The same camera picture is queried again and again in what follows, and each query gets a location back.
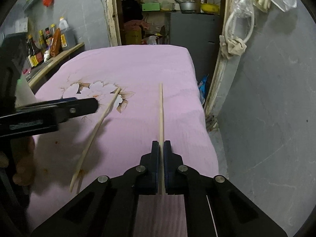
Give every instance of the black bag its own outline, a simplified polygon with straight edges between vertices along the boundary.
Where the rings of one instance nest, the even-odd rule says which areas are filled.
[[[142,20],[142,8],[135,0],[122,0],[124,23],[130,20]]]

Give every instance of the metal screw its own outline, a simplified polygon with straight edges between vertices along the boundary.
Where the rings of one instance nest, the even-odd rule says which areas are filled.
[[[224,183],[225,182],[225,178],[221,175],[218,175],[215,177],[215,181],[218,183]]]
[[[145,171],[145,169],[146,169],[146,167],[143,166],[143,165],[139,165],[139,166],[136,167],[136,171],[137,172],[143,172],[143,171]]]
[[[98,177],[99,183],[105,183],[109,178],[106,175],[101,175]]]
[[[188,170],[188,167],[187,167],[186,165],[180,165],[180,166],[178,166],[178,169],[179,169],[179,171],[181,171],[181,172],[185,172],[185,171]]]

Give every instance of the bed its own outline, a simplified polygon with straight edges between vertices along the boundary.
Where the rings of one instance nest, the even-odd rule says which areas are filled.
[[[200,174],[218,174],[205,129],[194,67],[186,48],[130,45],[86,51],[65,63],[37,92],[39,101],[95,97],[95,114],[71,119],[35,136],[37,173],[27,216],[31,229],[100,175],[122,175],[159,139],[159,83],[163,83],[165,140]],[[115,90],[122,90],[89,149],[74,191],[69,184],[83,147]],[[186,236],[181,196],[143,196],[134,236]]]

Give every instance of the concrete floor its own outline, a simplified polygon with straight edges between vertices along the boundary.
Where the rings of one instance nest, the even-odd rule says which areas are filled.
[[[222,135],[218,125],[217,127],[213,128],[212,131],[209,132],[209,137],[211,139],[211,142],[214,146],[217,155],[219,174],[228,179],[227,161],[224,152]]]

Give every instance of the gray cabinet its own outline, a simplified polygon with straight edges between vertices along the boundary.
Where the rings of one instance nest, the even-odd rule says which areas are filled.
[[[219,16],[204,13],[167,12],[167,44],[188,49],[200,82],[212,78],[219,49]]]

